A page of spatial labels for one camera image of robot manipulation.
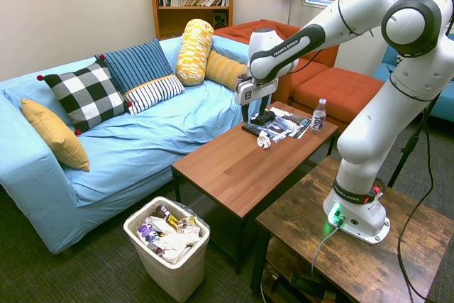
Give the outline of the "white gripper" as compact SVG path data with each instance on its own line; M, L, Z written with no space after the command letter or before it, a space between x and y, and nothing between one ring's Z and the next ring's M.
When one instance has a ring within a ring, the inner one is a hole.
M266 84L256 84L253 78L238 78L236 85L235 102L242 106L243 123L248 123L249 103L261 99L259 115L265 113L269 102L269 95L273 94L278 88L278 79L274 79Z

